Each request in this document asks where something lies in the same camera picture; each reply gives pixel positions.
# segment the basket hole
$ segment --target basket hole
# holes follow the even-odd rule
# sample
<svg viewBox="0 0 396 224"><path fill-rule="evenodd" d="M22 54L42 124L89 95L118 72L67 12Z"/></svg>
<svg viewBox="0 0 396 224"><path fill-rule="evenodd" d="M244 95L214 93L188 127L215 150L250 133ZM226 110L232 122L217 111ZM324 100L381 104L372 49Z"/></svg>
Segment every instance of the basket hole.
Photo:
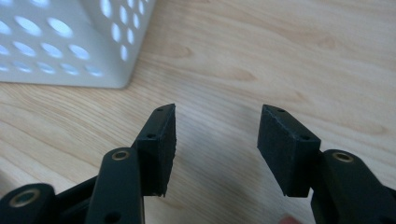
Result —
<svg viewBox="0 0 396 224"><path fill-rule="evenodd" d="M48 18L47 21L49 26L52 27L58 35L64 37L70 37L73 35L72 29L66 23L55 18Z"/></svg>
<svg viewBox="0 0 396 224"><path fill-rule="evenodd" d="M53 67L49 66L46 63L37 63L37 66L39 69L41 69L41 71L48 73L48 74L54 74L55 73L55 69L53 69Z"/></svg>
<svg viewBox="0 0 396 224"><path fill-rule="evenodd" d="M41 29L34 22L20 16L14 17L15 22L30 35L41 35Z"/></svg>
<svg viewBox="0 0 396 224"><path fill-rule="evenodd" d="M22 44L21 42L17 42L17 41L12 42L12 44L22 54L30 56L30 57L35 57L35 51L32 48L30 48L29 46Z"/></svg>
<svg viewBox="0 0 396 224"><path fill-rule="evenodd" d="M12 0L0 0L0 5L10 7L12 6Z"/></svg>
<svg viewBox="0 0 396 224"><path fill-rule="evenodd" d="M4 47L3 45L0 45L0 54L8 55L9 51L8 51L8 49L6 49L6 47Z"/></svg>
<svg viewBox="0 0 396 224"><path fill-rule="evenodd" d="M0 21L0 34L10 35L11 29L3 21Z"/></svg>
<svg viewBox="0 0 396 224"><path fill-rule="evenodd" d="M75 68L74 66L72 66L68 63L61 63L61 67L66 73L68 73L70 75L73 75L73 76L78 75L77 68Z"/></svg>
<svg viewBox="0 0 396 224"><path fill-rule="evenodd" d="M3 72L8 71L8 68L5 63L0 63L0 71L3 71Z"/></svg>
<svg viewBox="0 0 396 224"><path fill-rule="evenodd" d="M42 43L41 48L44 51L46 51L49 56L52 56L54 58L62 58L62 56L63 56L62 52L59 49L52 46L51 44Z"/></svg>
<svg viewBox="0 0 396 224"><path fill-rule="evenodd" d="M117 42L119 42L121 40L121 31L120 31L120 27L116 24L113 23L111 25L111 34L113 36L113 39Z"/></svg>
<svg viewBox="0 0 396 224"><path fill-rule="evenodd" d="M128 60L128 49L123 45L120 48L120 55L125 62Z"/></svg>
<svg viewBox="0 0 396 224"><path fill-rule="evenodd" d="M134 0L128 0L128 7L134 8Z"/></svg>
<svg viewBox="0 0 396 224"><path fill-rule="evenodd" d="M103 15L110 18L111 17L111 3L109 0L100 1L100 8L102 9Z"/></svg>
<svg viewBox="0 0 396 224"><path fill-rule="evenodd" d="M69 45L69 49L74 53L74 55L80 59L87 60L90 58L90 53L84 48L77 45Z"/></svg>
<svg viewBox="0 0 396 224"><path fill-rule="evenodd" d="M22 72L30 73L32 72L32 69L26 64L22 62L14 62L13 63L16 68L21 70Z"/></svg>
<svg viewBox="0 0 396 224"><path fill-rule="evenodd" d="M30 0L30 2L37 7L47 7L50 4L49 0Z"/></svg>
<svg viewBox="0 0 396 224"><path fill-rule="evenodd" d="M126 24L128 22L128 14L126 12L125 7L121 6L120 7L120 19L122 23Z"/></svg>
<svg viewBox="0 0 396 224"><path fill-rule="evenodd" d="M139 26L140 26L139 17L137 16L136 13L134 13L134 27L136 27L136 29L139 29Z"/></svg>
<svg viewBox="0 0 396 224"><path fill-rule="evenodd" d="M145 5L143 5L143 1L139 1L139 12L140 14L144 15L145 14Z"/></svg>
<svg viewBox="0 0 396 224"><path fill-rule="evenodd" d="M95 67L93 65L85 65L85 70L94 77L102 76L102 71L98 67Z"/></svg>
<svg viewBox="0 0 396 224"><path fill-rule="evenodd" d="M131 29L128 29L127 37L128 37L128 42L130 44L133 44L134 43L134 32L132 32Z"/></svg>

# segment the metal screw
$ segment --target metal screw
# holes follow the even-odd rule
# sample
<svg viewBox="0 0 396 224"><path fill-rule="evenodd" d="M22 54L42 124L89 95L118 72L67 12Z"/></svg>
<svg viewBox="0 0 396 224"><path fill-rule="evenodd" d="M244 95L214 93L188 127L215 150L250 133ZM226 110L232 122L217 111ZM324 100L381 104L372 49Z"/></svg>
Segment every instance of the metal screw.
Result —
<svg viewBox="0 0 396 224"><path fill-rule="evenodd" d="M111 158L115 161L122 161L125 160L129 157L129 152L125 151L125 150L121 150L118 152L113 153L113 155L111 156Z"/></svg>
<svg viewBox="0 0 396 224"><path fill-rule="evenodd" d="M25 205L34 202L40 196L40 190L38 189L27 189L9 201L11 207L24 207Z"/></svg>
<svg viewBox="0 0 396 224"><path fill-rule="evenodd" d="M348 154L344 152L334 152L332 154L333 157L335 157L339 161L343 162L353 162L353 157L349 156Z"/></svg>

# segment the light wood surface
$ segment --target light wood surface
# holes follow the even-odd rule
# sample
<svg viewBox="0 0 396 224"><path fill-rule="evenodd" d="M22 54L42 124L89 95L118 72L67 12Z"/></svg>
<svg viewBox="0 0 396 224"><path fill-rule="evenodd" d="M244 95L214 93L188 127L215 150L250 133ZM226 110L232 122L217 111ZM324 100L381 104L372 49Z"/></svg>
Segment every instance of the light wood surface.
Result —
<svg viewBox="0 0 396 224"><path fill-rule="evenodd" d="M159 0L131 84L99 90L0 84L0 196L57 192L177 105L177 155L147 223L313 223L256 148L262 104L283 107L396 188L396 2Z"/></svg>

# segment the wooden table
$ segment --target wooden table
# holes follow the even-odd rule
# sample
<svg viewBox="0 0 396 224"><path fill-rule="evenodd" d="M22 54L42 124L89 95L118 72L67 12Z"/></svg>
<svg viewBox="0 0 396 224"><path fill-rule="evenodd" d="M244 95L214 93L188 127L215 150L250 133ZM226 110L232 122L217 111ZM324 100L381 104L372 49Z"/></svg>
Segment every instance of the wooden table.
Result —
<svg viewBox="0 0 396 224"><path fill-rule="evenodd" d="M0 84L0 195L98 173L151 111L177 105L177 155L147 223L313 223L256 148L262 104L287 109L396 188L394 1L158 1L131 84Z"/></svg>

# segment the white perforated container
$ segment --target white perforated container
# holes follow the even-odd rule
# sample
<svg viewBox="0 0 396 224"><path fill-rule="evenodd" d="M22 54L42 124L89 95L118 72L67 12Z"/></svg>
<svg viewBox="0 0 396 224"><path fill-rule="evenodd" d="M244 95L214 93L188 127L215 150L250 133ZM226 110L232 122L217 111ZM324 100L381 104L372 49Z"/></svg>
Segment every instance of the white perforated container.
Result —
<svg viewBox="0 0 396 224"><path fill-rule="evenodd" d="M122 88L155 0L0 0L0 81Z"/></svg>

